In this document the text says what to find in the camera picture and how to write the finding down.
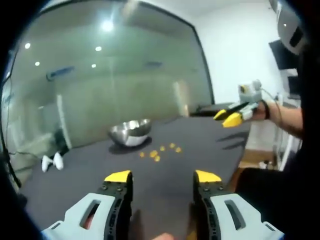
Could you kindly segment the person's right hand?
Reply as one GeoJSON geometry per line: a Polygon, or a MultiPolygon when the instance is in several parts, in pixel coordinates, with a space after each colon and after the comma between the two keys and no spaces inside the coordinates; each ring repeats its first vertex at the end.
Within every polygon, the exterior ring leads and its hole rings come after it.
{"type": "Polygon", "coordinates": [[[271,117],[270,108],[265,100],[261,100],[258,103],[257,108],[253,111],[252,120],[253,121],[264,121],[269,120],[271,117]]]}

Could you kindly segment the person's left hand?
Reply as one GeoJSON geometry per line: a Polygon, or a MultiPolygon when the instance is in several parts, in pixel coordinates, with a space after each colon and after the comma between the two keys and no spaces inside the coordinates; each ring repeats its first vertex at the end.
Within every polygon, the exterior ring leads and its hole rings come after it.
{"type": "Polygon", "coordinates": [[[162,233],[158,236],[156,236],[155,238],[153,238],[152,240],[174,240],[174,236],[169,234],[169,233],[162,233]]]}

